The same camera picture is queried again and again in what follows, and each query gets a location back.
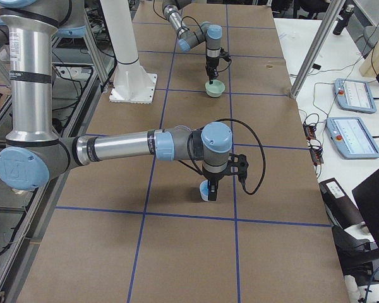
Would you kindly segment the mint green bowl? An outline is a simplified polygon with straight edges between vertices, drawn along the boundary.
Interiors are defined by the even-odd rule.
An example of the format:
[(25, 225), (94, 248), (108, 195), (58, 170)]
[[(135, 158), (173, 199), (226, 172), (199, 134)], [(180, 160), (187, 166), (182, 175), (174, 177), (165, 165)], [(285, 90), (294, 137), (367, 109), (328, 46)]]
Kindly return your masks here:
[(207, 81), (205, 83), (205, 90), (209, 97), (218, 98), (226, 89), (226, 86), (220, 80)]

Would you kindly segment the light blue plastic cup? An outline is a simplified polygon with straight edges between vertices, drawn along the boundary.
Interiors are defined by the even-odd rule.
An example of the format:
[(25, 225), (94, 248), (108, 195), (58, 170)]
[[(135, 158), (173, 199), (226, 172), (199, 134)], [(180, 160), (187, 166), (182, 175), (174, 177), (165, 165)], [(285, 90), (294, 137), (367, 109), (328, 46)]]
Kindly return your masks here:
[(207, 180), (204, 180), (200, 183), (199, 191), (200, 191), (200, 196), (202, 200), (208, 202), (209, 198), (208, 198), (208, 181)]

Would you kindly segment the black water bottle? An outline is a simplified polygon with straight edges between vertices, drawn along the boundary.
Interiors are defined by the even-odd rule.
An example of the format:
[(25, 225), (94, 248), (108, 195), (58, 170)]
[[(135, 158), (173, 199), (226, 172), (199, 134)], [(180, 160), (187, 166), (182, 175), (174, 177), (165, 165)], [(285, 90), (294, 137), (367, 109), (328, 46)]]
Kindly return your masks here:
[(354, 8), (355, 5), (348, 4), (345, 8), (342, 9), (342, 11), (337, 17), (337, 24), (332, 32), (334, 35), (340, 35), (343, 29), (345, 29), (345, 27), (348, 26), (349, 20), (351, 16), (354, 14)]

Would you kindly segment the small circuit board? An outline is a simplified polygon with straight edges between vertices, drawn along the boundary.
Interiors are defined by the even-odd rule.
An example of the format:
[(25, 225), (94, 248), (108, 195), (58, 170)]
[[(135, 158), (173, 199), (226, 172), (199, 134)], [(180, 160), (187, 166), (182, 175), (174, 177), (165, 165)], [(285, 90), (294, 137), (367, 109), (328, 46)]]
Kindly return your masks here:
[(316, 124), (303, 123), (303, 130), (306, 136), (308, 148), (314, 166), (323, 164), (323, 147), (320, 140), (316, 137)]

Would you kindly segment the far teach pendant tablet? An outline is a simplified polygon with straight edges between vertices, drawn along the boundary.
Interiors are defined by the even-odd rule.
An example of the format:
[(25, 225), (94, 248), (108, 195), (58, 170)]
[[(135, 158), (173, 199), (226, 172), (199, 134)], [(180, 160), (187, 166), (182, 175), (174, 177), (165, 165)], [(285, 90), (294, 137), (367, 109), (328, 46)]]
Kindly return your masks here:
[(334, 83), (335, 99), (343, 110), (374, 114), (377, 109), (369, 83), (337, 78)]

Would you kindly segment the teach pendant tablet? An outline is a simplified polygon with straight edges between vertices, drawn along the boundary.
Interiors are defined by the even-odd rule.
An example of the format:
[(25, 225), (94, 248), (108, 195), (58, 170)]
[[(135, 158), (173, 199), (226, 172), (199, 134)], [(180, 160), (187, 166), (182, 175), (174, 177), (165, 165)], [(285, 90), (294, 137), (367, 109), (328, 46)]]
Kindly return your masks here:
[(337, 78), (334, 83), (335, 99), (343, 110), (374, 114), (377, 109), (369, 83)]
[(360, 117), (329, 117), (326, 130), (345, 159), (379, 158), (379, 147)]

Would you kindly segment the near teach pendant tablet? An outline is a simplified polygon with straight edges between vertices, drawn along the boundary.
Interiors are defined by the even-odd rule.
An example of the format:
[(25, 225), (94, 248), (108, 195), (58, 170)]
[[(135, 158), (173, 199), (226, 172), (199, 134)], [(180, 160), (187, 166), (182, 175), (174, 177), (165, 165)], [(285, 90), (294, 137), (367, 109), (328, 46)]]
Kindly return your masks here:
[(360, 117), (329, 117), (326, 130), (345, 159), (379, 158), (379, 147)]

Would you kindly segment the black monitor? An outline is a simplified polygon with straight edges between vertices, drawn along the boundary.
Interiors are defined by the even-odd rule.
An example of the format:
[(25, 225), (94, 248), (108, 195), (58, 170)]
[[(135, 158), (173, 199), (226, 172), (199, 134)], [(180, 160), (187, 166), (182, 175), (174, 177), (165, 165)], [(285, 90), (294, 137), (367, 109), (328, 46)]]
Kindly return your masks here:
[(352, 190), (359, 212), (379, 247), (379, 169)]

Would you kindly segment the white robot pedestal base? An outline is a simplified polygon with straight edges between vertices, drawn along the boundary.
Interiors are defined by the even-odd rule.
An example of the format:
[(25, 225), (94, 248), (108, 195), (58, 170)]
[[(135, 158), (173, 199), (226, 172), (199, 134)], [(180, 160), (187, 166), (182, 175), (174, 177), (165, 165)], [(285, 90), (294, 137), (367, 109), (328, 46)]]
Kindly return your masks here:
[(157, 75), (140, 64), (129, 5), (126, 0), (100, 2), (117, 61), (111, 102), (150, 104)]

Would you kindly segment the aluminium frame post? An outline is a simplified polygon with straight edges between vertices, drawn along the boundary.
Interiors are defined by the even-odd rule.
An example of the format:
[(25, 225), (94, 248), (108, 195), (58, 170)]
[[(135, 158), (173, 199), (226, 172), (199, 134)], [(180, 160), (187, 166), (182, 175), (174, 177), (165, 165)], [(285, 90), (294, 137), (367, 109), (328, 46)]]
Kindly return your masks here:
[(331, 1), (331, 3), (329, 4), (327, 12), (322, 22), (320, 23), (320, 26), (316, 32), (316, 35), (310, 45), (307, 55), (301, 65), (301, 68), (299, 69), (296, 79), (289, 92), (289, 96), (292, 99), (296, 99), (299, 92), (301, 91), (304, 85), (304, 82), (306, 81), (308, 77), (308, 73), (313, 67), (313, 64), (315, 63), (315, 60), (323, 46), (323, 43), (325, 42), (325, 39), (327, 38), (344, 3), (345, 3), (345, 0), (336, 0), (336, 1)]

